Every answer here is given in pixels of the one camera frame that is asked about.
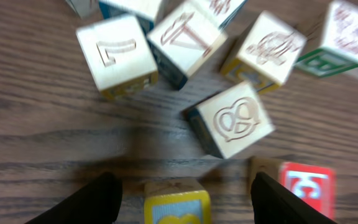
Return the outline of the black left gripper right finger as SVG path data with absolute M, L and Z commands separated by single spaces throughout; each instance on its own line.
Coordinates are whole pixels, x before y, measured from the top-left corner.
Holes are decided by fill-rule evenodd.
M 250 196 L 255 224 L 337 224 L 265 172 L 256 174 Z

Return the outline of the yellow top picture block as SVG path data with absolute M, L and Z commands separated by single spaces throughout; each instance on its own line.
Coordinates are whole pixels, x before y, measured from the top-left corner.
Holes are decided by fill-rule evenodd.
M 145 224 L 212 224 L 209 193 L 196 179 L 148 182 L 144 195 Z

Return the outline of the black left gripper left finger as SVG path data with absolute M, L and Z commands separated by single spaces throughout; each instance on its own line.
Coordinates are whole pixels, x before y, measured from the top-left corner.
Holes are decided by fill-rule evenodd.
M 122 180 L 105 172 L 26 224 L 113 224 L 122 195 Z

